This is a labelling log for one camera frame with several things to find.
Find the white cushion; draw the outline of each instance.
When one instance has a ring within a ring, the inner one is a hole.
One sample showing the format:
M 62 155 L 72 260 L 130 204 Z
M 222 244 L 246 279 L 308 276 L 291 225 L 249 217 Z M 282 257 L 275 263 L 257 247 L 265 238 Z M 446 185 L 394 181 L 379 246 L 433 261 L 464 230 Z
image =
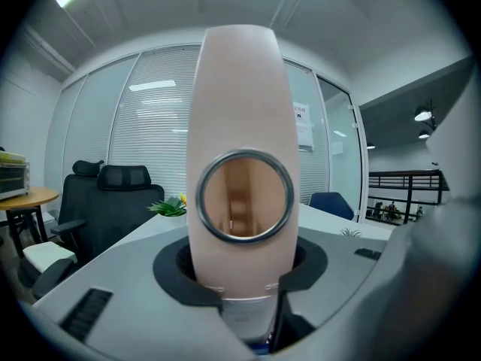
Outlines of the white cushion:
M 75 253 L 64 249 L 53 242 L 34 244 L 23 249 L 23 254 L 27 260 L 40 272 L 43 273 L 47 268 L 59 259 L 69 258 L 77 263 Z

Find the headrest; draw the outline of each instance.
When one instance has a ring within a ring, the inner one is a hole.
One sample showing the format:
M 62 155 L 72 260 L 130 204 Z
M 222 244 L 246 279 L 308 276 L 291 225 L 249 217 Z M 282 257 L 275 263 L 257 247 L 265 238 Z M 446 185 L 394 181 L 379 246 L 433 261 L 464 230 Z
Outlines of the headrest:
M 150 188 L 150 175 L 144 165 L 106 165 L 97 178 L 103 190 L 139 190 Z
M 76 175 L 81 177 L 96 177 L 100 171 L 100 165 L 103 160 L 99 160 L 97 163 L 86 162 L 85 160 L 78 160 L 72 166 L 72 171 Z

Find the metal railing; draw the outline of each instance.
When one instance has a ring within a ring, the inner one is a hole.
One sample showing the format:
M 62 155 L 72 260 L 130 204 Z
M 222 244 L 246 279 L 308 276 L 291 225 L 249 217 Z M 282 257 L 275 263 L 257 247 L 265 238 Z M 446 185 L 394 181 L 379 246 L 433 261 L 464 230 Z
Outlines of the metal railing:
M 391 202 L 405 202 L 406 211 L 393 211 L 382 208 L 376 208 L 368 206 L 369 210 L 387 212 L 391 215 L 399 214 L 404 215 L 404 222 L 407 223 L 409 217 L 418 217 L 417 214 L 411 214 L 411 204 L 416 205 L 439 205 L 443 199 L 443 191 L 449 191 L 448 185 L 444 180 L 441 170 L 413 170 L 413 171 L 376 171 L 369 173 L 369 187 L 374 189 L 390 189 L 390 190 L 407 190 L 407 197 L 405 199 L 400 198 L 387 198 L 383 196 L 371 196 L 368 198 L 386 200 Z M 421 202 L 412 201 L 413 191 L 436 191 L 436 202 Z M 377 218 L 369 217 L 366 215 L 366 219 L 379 221 Z M 398 225 L 388 220 L 382 220 L 384 223 L 391 223 Z

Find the white blinds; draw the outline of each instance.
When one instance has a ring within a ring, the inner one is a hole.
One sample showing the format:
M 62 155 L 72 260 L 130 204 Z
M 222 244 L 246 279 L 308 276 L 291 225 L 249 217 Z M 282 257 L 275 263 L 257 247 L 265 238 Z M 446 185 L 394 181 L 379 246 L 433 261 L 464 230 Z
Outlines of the white blinds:
M 145 165 L 165 198 L 186 190 L 189 106 L 199 50 L 170 47 L 143 53 L 113 125 L 109 164 Z
M 63 179 L 78 161 L 105 160 L 110 126 L 135 58 L 124 59 L 89 74 L 80 91 L 68 126 Z
M 313 124 L 313 147 L 299 147 L 301 167 L 300 200 L 307 204 L 312 193 L 329 191 L 329 150 L 325 115 L 316 78 L 311 70 L 284 63 L 292 100 L 309 106 Z
M 63 188 L 62 163 L 68 121 L 84 80 L 83 77 L 62 91 L 50 121 L 45 150 L 44 182 L 45 186 L 57 190 L 60 194 Z M 51 202 L 48 207 L 52 211 L 58 211 L 60 200 Z

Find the circular opening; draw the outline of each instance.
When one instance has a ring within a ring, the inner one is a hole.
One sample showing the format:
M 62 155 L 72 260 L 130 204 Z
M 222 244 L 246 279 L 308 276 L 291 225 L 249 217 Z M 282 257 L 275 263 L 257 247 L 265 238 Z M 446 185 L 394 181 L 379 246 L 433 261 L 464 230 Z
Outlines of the circular opening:
M 196 200 L 202 223 L 215 236 L 250 243 L 279 231 L 289 218 L 294 194 L 279 161 L 257 150 L 236 150 L 207 168 Z

